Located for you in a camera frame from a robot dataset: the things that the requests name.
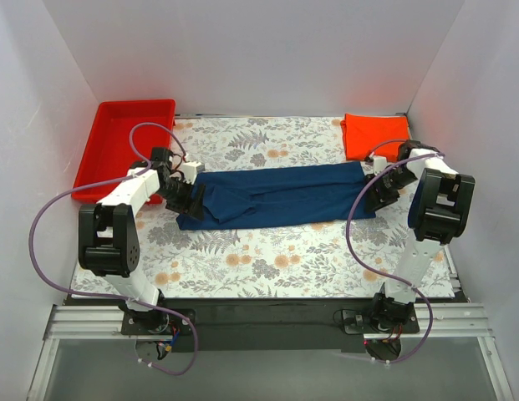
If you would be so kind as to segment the navy blue t shirt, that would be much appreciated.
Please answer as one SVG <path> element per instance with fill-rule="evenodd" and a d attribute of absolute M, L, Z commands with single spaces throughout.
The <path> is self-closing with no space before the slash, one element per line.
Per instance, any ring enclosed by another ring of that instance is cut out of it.
<path fill-rule="evenodd" d="M 346 220 L 365 179 L 348 162 L 289 168 L 206 172 L 204 219 L 179 215 L 183 231 L 259 229 Z"/>

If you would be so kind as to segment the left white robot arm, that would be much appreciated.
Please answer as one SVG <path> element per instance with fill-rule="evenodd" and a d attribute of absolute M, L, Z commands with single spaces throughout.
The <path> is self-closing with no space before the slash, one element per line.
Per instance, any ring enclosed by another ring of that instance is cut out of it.
<path fill-rule="evenodd" d="M 205 186 L 197 184 L 205 166 L 182 161 L 173 166 L 174 154 L 155 147 L 150 158 L 134 162 L 128 180 L 106 197 L 79 210 L 79 265 L 105 279 L 125 299 L 127 309 L 142 312 L 140 323 L 153 334 L 164 332 L 169 313 L 159 306 L 161 291 L 140 267 L 140 242 L 135 217 L 154 195 L 166 208 L 201 221 Z"/>

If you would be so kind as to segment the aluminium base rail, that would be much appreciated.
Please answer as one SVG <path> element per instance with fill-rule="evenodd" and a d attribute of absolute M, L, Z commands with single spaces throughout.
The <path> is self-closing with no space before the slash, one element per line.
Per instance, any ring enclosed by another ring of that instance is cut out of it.
<path fill-rule="evenodd" d="M 117 306 L 53 307 L 44 339 L 104 340 L 128 338 L 121 333 L 124 313 Z"/>

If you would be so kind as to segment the folded orange t shirt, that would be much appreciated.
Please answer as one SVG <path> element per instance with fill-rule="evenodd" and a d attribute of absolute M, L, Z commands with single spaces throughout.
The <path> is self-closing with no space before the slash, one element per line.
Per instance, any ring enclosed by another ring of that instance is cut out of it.
<path fill-rule="evenodd" d="M 388 162 L 397 160 L 400 144 L 410 138 L 405 115 L 364 116 L 346 114 L 340 123 L 346 160 L 364 161 L 371 153 Z"/>

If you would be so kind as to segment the floral patterned table mat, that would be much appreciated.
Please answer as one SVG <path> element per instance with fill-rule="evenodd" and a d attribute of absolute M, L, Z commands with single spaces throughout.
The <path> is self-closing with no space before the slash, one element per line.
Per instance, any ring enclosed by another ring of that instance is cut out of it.
<path fill-rule="evenodd" d="M 344 161 L 330 117 L 178 119 L 174 131 L 173 150 L 209 171 Z M 183 231 L 163 205 L 145 206 L 140 264 L 168 297 L 372 297 L 404 251 L 414 192 L 370 220 L 254 230 Z"/>

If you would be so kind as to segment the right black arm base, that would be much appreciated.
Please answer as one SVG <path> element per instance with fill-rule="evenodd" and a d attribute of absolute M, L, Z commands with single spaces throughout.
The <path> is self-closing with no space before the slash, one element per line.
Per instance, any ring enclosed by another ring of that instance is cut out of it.
<path fill-rule="evenodd" d="M 346 334 L 416 334 L 420 332 L 417 317 L 412 313 L 407 321 L 379 317 L 370 310 L 340 308 L 333 312 L 333 323 Z"/>

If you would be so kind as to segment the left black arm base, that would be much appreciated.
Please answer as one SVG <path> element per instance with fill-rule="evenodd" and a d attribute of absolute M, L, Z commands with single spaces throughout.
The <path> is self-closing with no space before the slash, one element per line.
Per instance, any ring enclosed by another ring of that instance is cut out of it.
<path fill-rule="evenodd" d="M 191 335 L 191 327 L 182 317 L 158 310 L 138 312 L 127 309 L 120 332 L 124 335 Z"/>

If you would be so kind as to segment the red plastic tray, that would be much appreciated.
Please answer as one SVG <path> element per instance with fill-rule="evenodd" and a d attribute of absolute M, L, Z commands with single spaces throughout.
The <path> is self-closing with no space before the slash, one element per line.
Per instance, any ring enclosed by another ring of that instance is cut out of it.
<path fill-rule="evenodd" d="M 109 101 L 99 105 L 84 149 L 74 187 L 125 176 L 140 158 L 130 148 L 129 134 L 137 124 L 151 122 L 172 129 L 175 124 L 176 102 L 173 99 Z M 134 144 L 144 156 L 153 147 L 170 147 L 172 138 L 154 126 L 135 131 Z M 81 203 L 96 203 L 107 196 L 117 184 L 81 190 L 71 195 Z"/>

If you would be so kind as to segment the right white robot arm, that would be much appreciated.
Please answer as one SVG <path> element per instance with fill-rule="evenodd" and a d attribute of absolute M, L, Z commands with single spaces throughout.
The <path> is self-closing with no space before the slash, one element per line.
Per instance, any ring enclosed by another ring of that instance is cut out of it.
<path fill-rule="evenodd" d="M 391 163 L 377 155 L 376 149 L 366 160 L 373 166 L 373 172 L 365 176 L 372 183 L 364 196 L 367 213 L 394 204 L 401 189 L 417 184 L 407 217 L 410 234 L 404 253 L 394 276 L 384 282 L 386 298 L 409 304 L 416 298 L 413 288 L 421 284 L 433 258 L 464 232 L 476 181 L 450 168 L 438 149 L 417 140 L 400 143 Z"/>

